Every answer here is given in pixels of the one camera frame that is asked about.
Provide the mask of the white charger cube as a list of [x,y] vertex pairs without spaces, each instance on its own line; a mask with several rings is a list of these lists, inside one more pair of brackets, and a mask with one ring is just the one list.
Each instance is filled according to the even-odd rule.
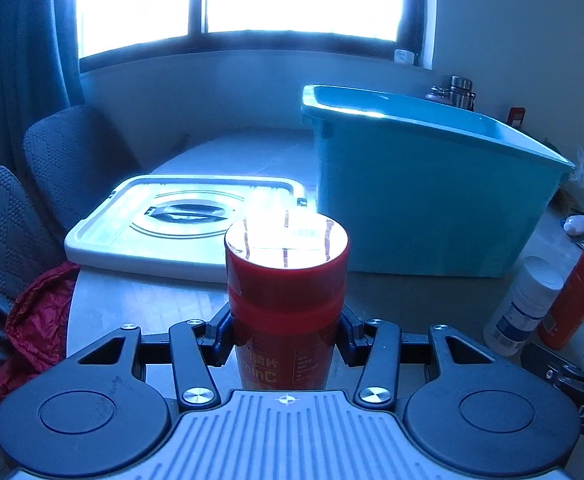
[[396,49],[394,51],[394,62],[413,66],[415,64],[415,53],[405,49]]

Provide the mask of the teal plastic storage bin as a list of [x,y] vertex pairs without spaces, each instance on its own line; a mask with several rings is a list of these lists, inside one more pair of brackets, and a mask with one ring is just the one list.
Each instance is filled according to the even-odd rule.
[[499,278],[572,163],[499,120],[414,96],[309,84],[317,208],[355,272]]

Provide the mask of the steel thermos flask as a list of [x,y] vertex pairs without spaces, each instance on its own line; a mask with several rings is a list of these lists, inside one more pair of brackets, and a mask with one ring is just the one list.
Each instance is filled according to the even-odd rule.
[[462,108],[462,110],[474,110],[476,94],[473,92],[473,81],[451,75],[449,91],[453,106]]

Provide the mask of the white bin lid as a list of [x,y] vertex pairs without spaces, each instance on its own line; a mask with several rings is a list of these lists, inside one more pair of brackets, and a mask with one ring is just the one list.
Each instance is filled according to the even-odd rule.
[[225,234],[246,209],[305,206],[274,177],[145,174],[130,178],[65,237],[79,266],[180,281],[226,281]]

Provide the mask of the slim red tube bottle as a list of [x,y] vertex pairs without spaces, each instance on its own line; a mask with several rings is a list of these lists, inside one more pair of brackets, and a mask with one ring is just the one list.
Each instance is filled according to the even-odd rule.
[[554,350],[563,349],[584,322],[584,252],[538,327],[541,341]]

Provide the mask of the red vitamin C bottle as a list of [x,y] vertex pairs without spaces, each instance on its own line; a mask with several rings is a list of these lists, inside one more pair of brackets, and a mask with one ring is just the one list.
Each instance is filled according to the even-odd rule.
[[346,292],[345,229],[304,207],[254,209],[230,226],[225,248],[243,387],[323,388]]

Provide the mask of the dark red topped box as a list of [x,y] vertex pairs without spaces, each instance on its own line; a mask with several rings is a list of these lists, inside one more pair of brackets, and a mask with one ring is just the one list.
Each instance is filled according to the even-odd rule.
[[526,108],[523,106],[513,106],[508,110],[508,117],[506,118],[506,124],[510,127],[520,129],[523,126],[524,118],[526,115]]

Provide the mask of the blue curtain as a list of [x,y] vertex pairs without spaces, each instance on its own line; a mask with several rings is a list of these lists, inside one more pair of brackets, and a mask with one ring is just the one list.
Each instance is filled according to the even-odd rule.
[[76,0],[0,0],[0,140],[8,166],[25,169],[30,126],[83,102]]

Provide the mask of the white lotion bottle lying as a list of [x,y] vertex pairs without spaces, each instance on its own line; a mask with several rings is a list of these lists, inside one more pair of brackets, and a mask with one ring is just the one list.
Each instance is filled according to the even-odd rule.
[[563,229],[570,237],[584,235],[584,214],[574,214],[568,217],[563,224]]

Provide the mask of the dark fabric chair far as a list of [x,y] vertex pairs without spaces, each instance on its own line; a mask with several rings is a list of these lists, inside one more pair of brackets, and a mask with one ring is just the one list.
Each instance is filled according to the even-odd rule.
[[142,169],[100,110],[77,105],[30,126],[23,150],[47,208],[68,232]]

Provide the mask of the red cloth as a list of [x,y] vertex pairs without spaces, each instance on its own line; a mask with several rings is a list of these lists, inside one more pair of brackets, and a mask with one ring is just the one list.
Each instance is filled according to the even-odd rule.
[[11,356],[0,368],[0,401],[66,358],[68,315],[80,266],[65,261],[27,286],[7,316]]

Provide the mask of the white pill bottle blue label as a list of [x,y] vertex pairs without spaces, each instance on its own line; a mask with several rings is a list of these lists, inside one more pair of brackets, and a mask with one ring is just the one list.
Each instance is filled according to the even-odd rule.
[[563,285],[561,275],[546,260],[525,258],[484,327],[486,346],[500,356],[514,356],[546,316]]

